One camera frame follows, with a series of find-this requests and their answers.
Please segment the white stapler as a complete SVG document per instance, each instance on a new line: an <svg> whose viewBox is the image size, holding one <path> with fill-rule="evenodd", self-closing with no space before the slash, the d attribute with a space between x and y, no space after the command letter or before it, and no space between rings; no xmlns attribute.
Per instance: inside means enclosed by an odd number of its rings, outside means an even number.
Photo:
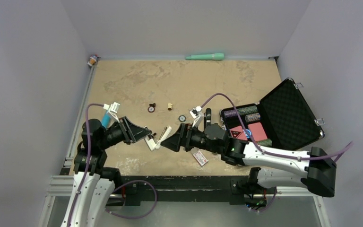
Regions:
<svg viewBox="0 0 363 227"><path fill-rule="evenodd" d="M172 131L172 127L170 125L166 126L162 131L161 135L157 139L153 134L150 134L144 138L146 145L148 146L150 151L158 150L161 147L162 141L168 138Z"/></svg>

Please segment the black stapler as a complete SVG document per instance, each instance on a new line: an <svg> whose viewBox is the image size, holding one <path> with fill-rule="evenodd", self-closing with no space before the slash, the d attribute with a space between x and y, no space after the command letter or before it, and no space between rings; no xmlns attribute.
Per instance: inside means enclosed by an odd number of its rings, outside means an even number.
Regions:
<svg viewBox="0 0 363 227"><path fill-rule="evenodd" d="M212 121L212 110L211 108L207 108L204 113L204 129L211 125Z"/></svg>

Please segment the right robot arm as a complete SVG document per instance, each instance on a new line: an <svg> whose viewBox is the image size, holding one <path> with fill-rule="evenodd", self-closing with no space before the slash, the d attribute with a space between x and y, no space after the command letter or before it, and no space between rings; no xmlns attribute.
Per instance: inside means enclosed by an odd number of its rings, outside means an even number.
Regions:
<svg viewBox="0 0 363 227"><path fill-rule="evenodd" d="M192 148L219 154L221 160L236 166L250 166L246 180L251 192L278 186L301 187L322 197L335 195L336 162L318 147L310 151L289 151L260 146L254 142L230 137L217 123L200 131L191 124L180 124L178 130L161 142L161 146L178 152Z"/></svg>

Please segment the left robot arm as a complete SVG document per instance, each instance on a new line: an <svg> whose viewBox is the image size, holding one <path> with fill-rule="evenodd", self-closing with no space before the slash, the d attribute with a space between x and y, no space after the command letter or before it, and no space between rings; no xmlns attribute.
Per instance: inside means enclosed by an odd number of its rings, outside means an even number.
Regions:
<svg viewBox="0 0 363 227"><path fill-rule="evenodd" d="M74 159L72 192L63 227L96 227L105 212L112 193L121 190L119 169L105 167L105 150L118 143L133 144L151 135L152 131L120 118L108 129L98 119L86 121L82 131L82 142Z"/></svg>

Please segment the blue 50 poker chip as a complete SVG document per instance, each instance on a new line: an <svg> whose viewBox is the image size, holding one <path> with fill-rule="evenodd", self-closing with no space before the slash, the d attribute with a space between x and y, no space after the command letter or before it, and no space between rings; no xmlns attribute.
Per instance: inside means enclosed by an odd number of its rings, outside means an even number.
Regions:
<svg viewBox="0 0 363 227"><path fill-rule="evenodd" d="M186 116L184 116L184 115L180 115L180 116L178 117L178 121L180 121L180 122L185 122L185 121L186 121Z"/></svg>

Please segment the brown 100 poker chip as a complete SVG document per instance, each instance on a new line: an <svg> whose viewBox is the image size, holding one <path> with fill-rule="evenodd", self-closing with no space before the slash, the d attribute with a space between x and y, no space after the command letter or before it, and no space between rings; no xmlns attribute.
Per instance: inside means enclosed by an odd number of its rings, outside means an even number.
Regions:
<svg viewBox="0 0 363 227"><path fill-rule="evenodd" d="M153 106L149 106L149 107L148 107L148 109L147 109L147 111L148 111L149 113L153 113L153 112L155 111L155 107L153 107Z"/></svg>

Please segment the blue marker pen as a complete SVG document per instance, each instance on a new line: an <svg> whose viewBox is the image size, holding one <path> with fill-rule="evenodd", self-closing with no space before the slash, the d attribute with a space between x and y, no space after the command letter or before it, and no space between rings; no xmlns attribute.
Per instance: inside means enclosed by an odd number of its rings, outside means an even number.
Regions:
<svg viewBox="0 0 363 227"><path fill-rule="evenodd" d="M101 124L103 127L108 128L110 121L111 121L111 118L110 118L109 114L105 113L102 118Z"/></svg>

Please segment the red white staple box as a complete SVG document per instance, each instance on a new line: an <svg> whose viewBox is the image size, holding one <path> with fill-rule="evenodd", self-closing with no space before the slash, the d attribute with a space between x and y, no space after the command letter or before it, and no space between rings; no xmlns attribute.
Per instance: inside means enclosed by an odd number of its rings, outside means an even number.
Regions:
<svg viewBox="0 0 363 227"><path fill-rule="evenodd" d="M208 163L208 159L204 156L201 150L196 151L192 155L200 166L204 166Z"/></svg>

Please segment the pink playing card deck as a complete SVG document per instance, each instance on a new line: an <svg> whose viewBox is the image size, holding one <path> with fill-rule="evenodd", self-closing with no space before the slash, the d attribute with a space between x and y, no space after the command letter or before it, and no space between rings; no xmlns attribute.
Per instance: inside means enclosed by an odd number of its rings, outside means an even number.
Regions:
<svg viewBox="0 0 363 227"><path fill-rule="evenodd" d="M247 140L246 134L243 131L242 126L236 126L229 130L231 137L239 140Z"/></svg>

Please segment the blue dealer button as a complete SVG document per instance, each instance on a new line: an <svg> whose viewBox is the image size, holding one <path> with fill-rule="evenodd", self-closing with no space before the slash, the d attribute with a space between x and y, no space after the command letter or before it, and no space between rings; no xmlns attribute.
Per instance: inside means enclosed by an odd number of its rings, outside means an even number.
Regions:
<svg viewBox="0 0 363 227"><path fill-rule="evenodd" d="M248 139L252 136L252 133L249 129L245 129L244 134L245 134L246 138L248 138Z"/></svg>

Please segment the small orange bottle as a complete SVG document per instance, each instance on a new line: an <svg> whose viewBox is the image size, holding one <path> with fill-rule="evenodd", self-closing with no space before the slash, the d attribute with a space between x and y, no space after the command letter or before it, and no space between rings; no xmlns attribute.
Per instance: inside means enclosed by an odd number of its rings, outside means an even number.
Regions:
<svg viewBox="0 0 363 227"><path fill-rule="evenodd" d="M93 65L95 65L97 62L99 61L99 57L98 55L94 54L94 55L91 55L88 62L87 62L87 65L89 67L92 67Z"/></svg>

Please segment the green marker pen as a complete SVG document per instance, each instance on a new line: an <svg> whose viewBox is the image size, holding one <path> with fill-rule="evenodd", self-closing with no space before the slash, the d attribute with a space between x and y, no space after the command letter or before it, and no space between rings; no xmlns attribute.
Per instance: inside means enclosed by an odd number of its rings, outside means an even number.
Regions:
<svg viewBox="0 0 363 227"><path fill-rule="evenodd" d="M185 57L185 60L188 61L222 61L224 59L225 55L223 53L196 54Z"/></svg>

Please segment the black poker chip case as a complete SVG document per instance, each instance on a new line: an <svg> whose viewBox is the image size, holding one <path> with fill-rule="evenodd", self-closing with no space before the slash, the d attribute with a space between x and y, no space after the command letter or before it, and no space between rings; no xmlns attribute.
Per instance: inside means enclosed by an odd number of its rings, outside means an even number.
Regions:
<svg viewBox="0 0 363 227"><path fill-rule="evenodd" d="M219 112L226 131L260 122L266 144L286 150L301 149L324 138L324 130L292 78L283 80L255 104L225 108Z"/></svg>

